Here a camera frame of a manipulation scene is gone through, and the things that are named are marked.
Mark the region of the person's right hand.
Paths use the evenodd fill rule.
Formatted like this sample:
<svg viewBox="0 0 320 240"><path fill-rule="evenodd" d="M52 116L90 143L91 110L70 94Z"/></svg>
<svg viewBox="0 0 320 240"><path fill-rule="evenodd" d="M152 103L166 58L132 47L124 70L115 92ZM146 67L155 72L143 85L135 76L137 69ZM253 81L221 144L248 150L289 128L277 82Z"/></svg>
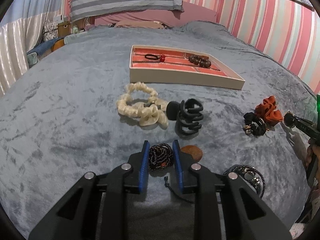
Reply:
<svg viewBox="0 0 320 240"><path fill-rule="evenodd" d="M315 155L319 158L320 148L319 145L316 143L314 139L308 140L309 146L307 148L307 155L306 155L306 166L308 167L311 163L312 156Z"/></svg>

